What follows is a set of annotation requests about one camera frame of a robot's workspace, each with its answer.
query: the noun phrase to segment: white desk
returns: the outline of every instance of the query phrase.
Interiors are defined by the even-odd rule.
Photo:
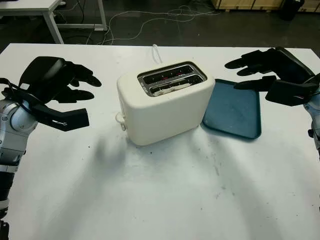
[[[115,121],[117,78],[151,66],[151,46],[10,44],[1,77],[18,83],[37,56],[63,57],[93,70],[102,87],[60,111],[86,108],[90,127],[31,134],[5,218],[24,240],[319,240],[320,162],[302,106],[261,94],[262,134],[254,141],[202,126],[136,147]],[[224,64],[256,48],[159,47],[164,61],[202,62],[217,78],[243,81]],[[310,49],[290,49],[315,73]]]
[[[59,24],[56,25],[53,11],[61,0],[18,0],[0,2],[0,16],[43,16],[56,44],[63,44],[59,28],[101,28],[107,30],[102,0],[97,0],[102,24]]]

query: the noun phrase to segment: dark floor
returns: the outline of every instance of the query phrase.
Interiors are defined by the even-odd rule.
[[[67,7],[74,6],[76,0],[67,0]],[[181,5],[188,5],[197,12],[209,12],[210,2],[205,0],[104,0],[107,23],[112,16],[129,10],[149,12],[167,12]],[[78,6],[72,11],[60,12],[68,23],[80,23],[82,13]],[[276,12],[231,11],[215,12],[218,15],[197,16],[188,22],[191,16],[166,16],[148,13],[130,12],[115,17],[111,29],[115,38],[133,40],[115,40],[114,45],[150,46],[211,46],[211,47],[274,47],[311,48],[320,56],[320,14],[298,13],[292,21],[281,20]],[[98,6],[95,0],[87,0],[84,8],[84,23],[100,23]],[[9,43],[54,43],[42,17],[11,17],[7,23],[0,24],[0,52]],[[91,30],[61,29],[66,44],[97,44],[104,38],[104,32],[94,31],[87,41]]]

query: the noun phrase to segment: plastic tray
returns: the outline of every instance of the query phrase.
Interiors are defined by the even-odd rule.
[[[259,93],[234,89],[235,82],[215,80],[203,124],[225,133],[256,139],[261,135]]]

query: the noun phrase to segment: table surface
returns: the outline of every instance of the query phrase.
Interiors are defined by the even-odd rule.
[[[61,0],[18,0],[0,2],[1,11],[48,11]]]
[[[195,60],[216,78],[243,81],[224,64],[258,48],[159,47],[163,61]],[[310,49],[290,49],[315,73]],[[262,134],[245,140],[203,126],[137,147],[115,121],[116,81],[153,66],[151,46],[10,44],[1,77],[18,83],[37,56],[93,70],[102,87],[88,101],[90,126],[62,132],[39,124],[15,176],[8,215],[12,239],[318,240],[320,162],[302,106],[260,95]]]

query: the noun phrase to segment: white toaster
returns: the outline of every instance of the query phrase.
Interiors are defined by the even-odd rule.
[[[197,127],[215,85],[191,61],[158,64],[120,77],[121,113],[116,120],[136,145],[148,145]]]

